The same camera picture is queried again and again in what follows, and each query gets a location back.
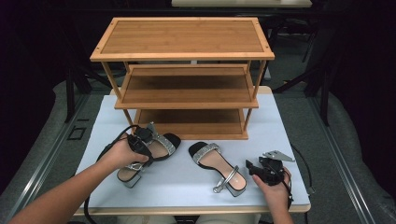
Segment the sandal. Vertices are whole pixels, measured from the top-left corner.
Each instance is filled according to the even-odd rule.
[[[234,197],[241,195],[247,185],[246,179],[238,172],[238,166],[232,167],[219,153],[219,146],[215,143],[197,142],[189,148],[195,163],[207,170],[216,170],[221,174],[221,180],[213,188],[219,193],[224,186]]]
[[[147,129],[151,131],[151,141],[147,143],[147,148],[151,152],[153,161],[163,161],[169,158],[180,145],[180,138],[172,133],[160,135],[155,130],[154,124],[151,122]],[[149,166],[148,162],[133,162],[132,164],[119,169],[117,178],[126,187],[132,188],[141,178],[140,172]]]

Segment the rhinestone strap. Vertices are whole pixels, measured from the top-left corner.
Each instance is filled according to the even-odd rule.
[[[136,163],[131,163],[127,166],[125,166],[126,168],[130,169],[130,170],[135,170],[135,171],[139,171],[143,168],[143,164],[140,162],[136,162]]]
[[[199,149],[193,156],[192,156],[192,160],[199,164],[199,161],[201,160],[201,158],[208,153],[211,150],[216,150],[219,153],[219,146],[216,143],[211,143],[208,144],[204,147],[202,147],[201,149]]]
[[[169,141],[167,138],[165,138],[163,135],[160,134],[154,134],[152,136],[152,140],[158,141],[159,143],[161,143],[166,150],[168,150],[168,154],[169,156],[172,155],[175,151],[176,148],[175,146],[171,143],[171,141]]]

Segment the person's left hand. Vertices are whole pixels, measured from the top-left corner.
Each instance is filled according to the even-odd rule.
[[[114,146],[99,160],[106,165],[111,165],[114,170],[120,169],[134,161],[146,162],[148,156],[135,153],[131,150],[126,139],[126,133]]]

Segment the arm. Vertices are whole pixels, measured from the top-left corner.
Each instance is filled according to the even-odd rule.
[[[96,164],[37,198],[9,223],[66,223],[108,175],[132,161],[147,160],[120,140]]]
[[[285,186],[282,183],[279,183],[270,187],[262,182],[262,180],[256,175],[253,176],[253,180],[264,194],[264,198],[267,201],[274,223],[292,224],[293,220],[291,219],[288,209],[289,195]],[[289,182],[289,176],[285,175],[285,183],[289,184]]]

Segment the wooden shoe rack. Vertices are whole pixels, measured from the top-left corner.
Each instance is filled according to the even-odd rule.
[[[114,18],[91,61],[102,63],[130,124],[154,121],[181,139],[248,139],[255,86],[274,58],[257,18]],[[251,61],[261,62],[255,85]],[[125,65],[120,89],[111,62]]]

